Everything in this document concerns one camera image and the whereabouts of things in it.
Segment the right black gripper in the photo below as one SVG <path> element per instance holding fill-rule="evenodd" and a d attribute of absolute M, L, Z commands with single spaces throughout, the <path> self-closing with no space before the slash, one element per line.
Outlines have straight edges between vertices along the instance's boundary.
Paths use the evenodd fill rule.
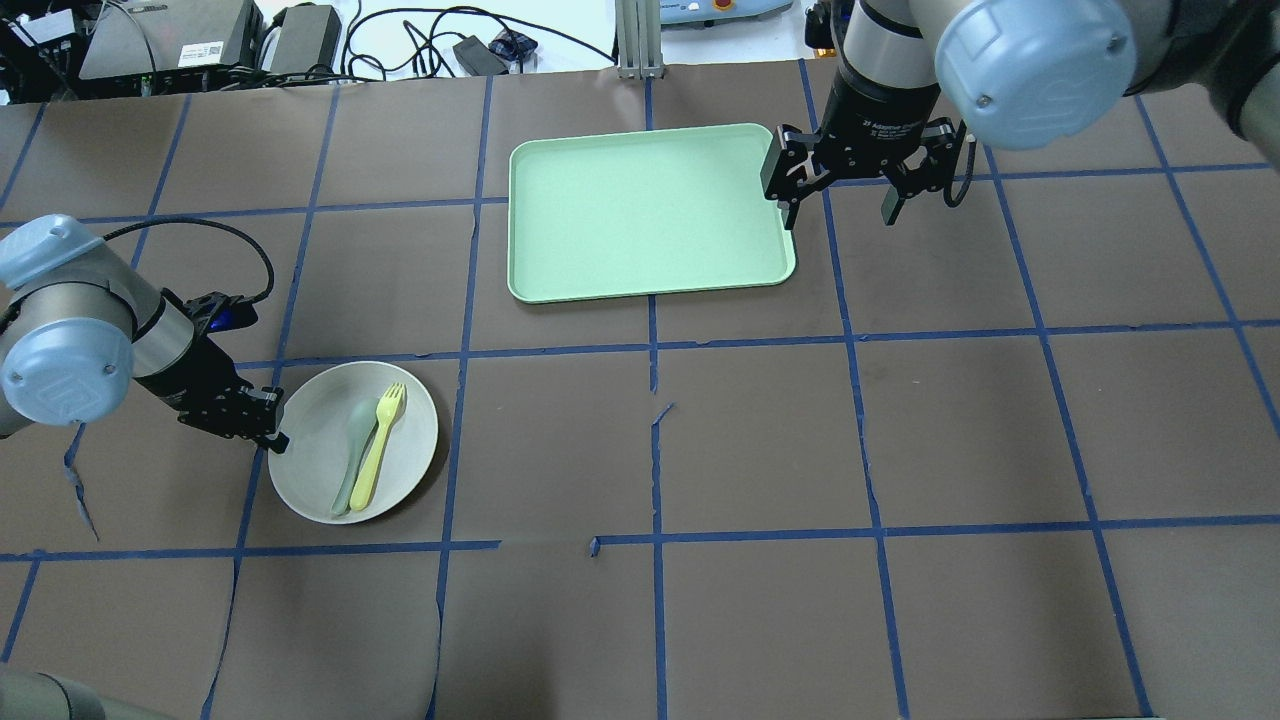
<path fill-rule="evenodd" d="M 940 95 L 937 82 L 902 88 L 840 67 L 815 133 L 782 124 L 771 136 L 762 188 L 780 208 L 783 228 L 794 229 L 805 199 L 840 179 L 884 176 L 890 190 L 879 211 L 886 225 L 893 225 L 906 201 L 922 193 L 941 192 L 947 208 L 959 208 L 965 181 L 956 186 L 955 177 L 965 149 L 965 120 L 931 120 Z M 923 159 L 910 167 L 906 160 L 918 149 Z"/>

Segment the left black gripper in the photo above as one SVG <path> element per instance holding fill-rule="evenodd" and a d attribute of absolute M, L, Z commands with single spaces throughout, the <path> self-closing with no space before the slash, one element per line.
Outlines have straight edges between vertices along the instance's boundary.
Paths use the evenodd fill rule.
<path fill-rule="evenodd" d="M 178 415 L 178 421 L 221 437 L 244 437 L 260 448 L 283 455 L 291 438 L 280 429 L 284 389 L 256 388 L 234 363 L 205 337 L 170 366 L 134 379 Z"/>

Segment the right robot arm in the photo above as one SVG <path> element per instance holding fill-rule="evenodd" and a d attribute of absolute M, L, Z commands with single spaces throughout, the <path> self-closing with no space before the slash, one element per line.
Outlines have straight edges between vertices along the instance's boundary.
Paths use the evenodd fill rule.
<path fill-rule="evenodd" d="M 837 181 L 883 177 L 902 205 L 941 192 L 977 150 L 1028 151 L 1094 124 L 1123 97 L 1206 88 L 1239 138 L 1277 163 L 1275 1 L 827 1 L 838 60 L 813 132 L 781 126 L 765 199 L 795 224 Z"/>

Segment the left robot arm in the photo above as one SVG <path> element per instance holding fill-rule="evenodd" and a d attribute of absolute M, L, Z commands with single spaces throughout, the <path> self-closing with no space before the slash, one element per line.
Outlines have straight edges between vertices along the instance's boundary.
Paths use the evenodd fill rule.
<path fill-rule="evenodd" d="M 283 454 L 284 392 L 256 387 L 212 336 L 251 327 L 275 286 L 179 299 L 147 282 L 106 236 L 74 217 L 50 214 L 3 240 L 1 433 L 35 424 L 70 427 L 113 414 L 132 386 L 175 411 L 182 424 Z"/>

